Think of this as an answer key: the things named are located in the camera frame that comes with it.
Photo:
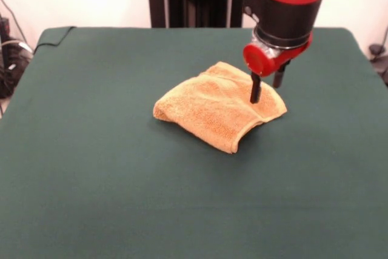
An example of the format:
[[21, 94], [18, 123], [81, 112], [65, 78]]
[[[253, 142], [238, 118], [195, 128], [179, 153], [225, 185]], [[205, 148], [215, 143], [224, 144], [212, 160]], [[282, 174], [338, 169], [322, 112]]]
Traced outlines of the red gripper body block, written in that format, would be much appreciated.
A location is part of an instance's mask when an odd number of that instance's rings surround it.
[[279, 48], [269, 46], [252, 33], [251, 41], [243, 50], [244, 60], [250, 71], [260, 77], [266, 77], [278, 71], [287, 61], [295, 59], [310, 46], [312, 34], [299, 47]]

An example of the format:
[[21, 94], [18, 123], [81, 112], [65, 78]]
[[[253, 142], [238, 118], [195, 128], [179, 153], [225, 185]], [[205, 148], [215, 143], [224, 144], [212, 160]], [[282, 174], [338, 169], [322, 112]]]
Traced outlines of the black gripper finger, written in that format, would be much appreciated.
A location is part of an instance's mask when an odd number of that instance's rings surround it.
[[260, 94], [261, 94], [261, 78], [256, 73], [251, 73], [252, 79], [252, 90], [250, 95], [250, 102], [252, 104], [257, 104], [259, 102]]
[[286, 71], [286, 67], [289, 65], [289, 62], [285, 62], [274, 74], [273, 84], [274, 88], [279, 88], [282, 85], [284, 73]]

